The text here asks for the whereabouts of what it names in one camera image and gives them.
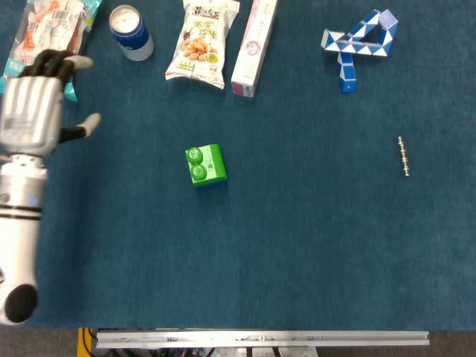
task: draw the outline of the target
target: black stripe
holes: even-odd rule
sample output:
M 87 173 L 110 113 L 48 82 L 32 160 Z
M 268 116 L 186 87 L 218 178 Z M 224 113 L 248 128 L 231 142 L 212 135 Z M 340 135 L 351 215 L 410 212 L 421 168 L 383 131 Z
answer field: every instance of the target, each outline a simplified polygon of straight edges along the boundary
M 0 214 L 0 218 L 29 219 L 30 221 L 39 221 L 41 216 L 18 216 L 16 214 Z
M 28 212 L 37 212 L 41 213 L 41 208 L 35 207 L 25 207 L 25 206 L 9 206 L 9 205 L 0 205 L 0 210 L 27 210 Z

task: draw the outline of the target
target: soda can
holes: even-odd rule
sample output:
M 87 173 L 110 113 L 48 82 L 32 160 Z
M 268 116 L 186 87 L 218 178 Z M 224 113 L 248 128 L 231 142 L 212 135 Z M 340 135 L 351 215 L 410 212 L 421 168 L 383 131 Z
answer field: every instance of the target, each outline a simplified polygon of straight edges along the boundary
M 130 5 L 116 7 L 109 17 L 109 28 L 124 55 L 132 61 L 144 61 L 154 51 L 152 35 L 141 14 Z

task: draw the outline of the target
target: peanut package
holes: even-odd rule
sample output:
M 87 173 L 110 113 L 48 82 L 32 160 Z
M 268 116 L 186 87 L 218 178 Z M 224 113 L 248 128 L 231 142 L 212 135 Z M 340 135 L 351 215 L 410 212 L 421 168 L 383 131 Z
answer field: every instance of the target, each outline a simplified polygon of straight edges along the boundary
M 184 26 L 165 79 L 187 77 L 223 89 L 228 30 L 239 11 L 234 0 L 184 0 Z
M 81 52 L 102 0 L 27 0 L 22 21 L 0 80 L 3 93 L 8 78 L 18 77 L 43 50 Z M 77 101 L 73 83 L 65 96 Z

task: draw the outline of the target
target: metal screw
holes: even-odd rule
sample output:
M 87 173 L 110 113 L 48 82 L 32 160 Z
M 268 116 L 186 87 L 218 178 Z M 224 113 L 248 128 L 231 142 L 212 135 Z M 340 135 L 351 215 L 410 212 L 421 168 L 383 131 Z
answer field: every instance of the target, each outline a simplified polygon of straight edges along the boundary
M 399 141 L 399 148 L 400 148 L 400 155 L 402 156 L 402 164 L 403 164 L 403 173 L 405 176 L 410 176 L 410 161 L 407 157 L 407 150 L 405 150 L 405 143 L 403 142 L 403 138 L 401 136 L 398 137 Z

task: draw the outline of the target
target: green toy block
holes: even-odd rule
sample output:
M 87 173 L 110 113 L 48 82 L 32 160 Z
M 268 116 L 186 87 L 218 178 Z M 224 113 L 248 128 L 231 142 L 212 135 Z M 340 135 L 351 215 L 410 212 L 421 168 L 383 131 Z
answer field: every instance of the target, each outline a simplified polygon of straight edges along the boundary
M 185 151 L 190 176 L 195 187 L 226 181 L 225 165 L 218 144 L 191 147 Z

